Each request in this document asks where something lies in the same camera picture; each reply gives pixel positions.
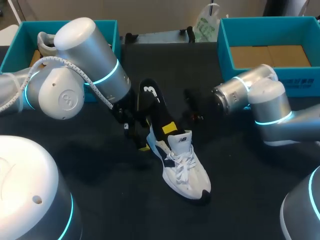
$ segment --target teal storage bin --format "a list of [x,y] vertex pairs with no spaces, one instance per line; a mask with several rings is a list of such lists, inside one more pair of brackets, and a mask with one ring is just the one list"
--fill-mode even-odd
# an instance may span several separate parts
[[217,53],[224,81],[235,68],[230,47],[302,45],[311,67],[275,67],[289,97],[320,96],[320,24],[314,17],[244,17],[220,21]]
[[[0,67],[0,74],[14,73],[28,68],[35,50],[38,49],[39,32],[56,34],[69,21],[24,21],[21,23]],[[116,20],[94,21],[106,41],[112,45],[116,57],[121,60],[121,41]],[[95,97],[87,87],[84,88],[86,102],[95,102]]]

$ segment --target yellow tag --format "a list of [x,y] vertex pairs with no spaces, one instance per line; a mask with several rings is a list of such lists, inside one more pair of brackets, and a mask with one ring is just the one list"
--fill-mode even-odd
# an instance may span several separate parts
[[168,134],[168,133],[171,133],[171,132],[178,130],[178,129],[177,129],[177,126],[175,125],[175,123],[172,121],[168,125],[163,126],[162,130],[163,130],[164,134]]
[[148,146],[148,144],[145,145],[145,147],[139,148],[139,151],[148,151],[150,150],[150,147]]

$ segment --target shoe insole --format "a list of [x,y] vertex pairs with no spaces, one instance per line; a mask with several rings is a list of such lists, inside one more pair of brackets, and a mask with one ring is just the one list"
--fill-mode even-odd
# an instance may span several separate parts
[[170,115],[163,93],[156,81],[147,78],[140,82],[138,102],[150,117],[157,141],[167,142],[168,135],[184,133]]

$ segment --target printed number 3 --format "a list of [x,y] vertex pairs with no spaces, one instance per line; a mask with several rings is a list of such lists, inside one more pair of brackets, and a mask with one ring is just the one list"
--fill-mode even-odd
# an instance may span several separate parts
[[151,92],[152,94],[153,94],[153,96],[155,96],[156,97],[156,99],[158,100],[158,102],[160,103],[160,100],[159,100],[159,98],[158,98],[158,95],[157,95],[157,92],[156,92],[156,90],[152,87],[152,86],[145,86],[144,88],[143,88],[143,90],[145,91],[145,92]]

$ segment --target green printed plastic bag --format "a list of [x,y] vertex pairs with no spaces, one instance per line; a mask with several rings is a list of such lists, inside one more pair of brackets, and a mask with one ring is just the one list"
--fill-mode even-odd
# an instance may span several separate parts
[[218,4],[210,3],[202,9],[193,27],[196,43],[217,41],[220,24],[220,18],[217,17],[219,8]]

